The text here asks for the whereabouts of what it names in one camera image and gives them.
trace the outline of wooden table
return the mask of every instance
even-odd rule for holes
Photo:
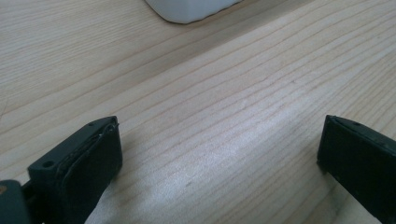
[[[316,165],[325,115],[396,137],[396,1],[245,0],[189,25],[143,0],[0,0],[0,178],[116,115],[87,223],[377,223]]]

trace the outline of white container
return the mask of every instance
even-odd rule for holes
[[[242,0],[146,0],[167,21],[189,23],[201,20]]]

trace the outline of light wood tabletop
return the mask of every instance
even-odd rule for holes
[[[188,25],[144,0],[0,0],[0,179],[115,115],[123,167],[87,223],[378,223],[316,161],[327,114],[396,138],[395,26],[394,0]]]

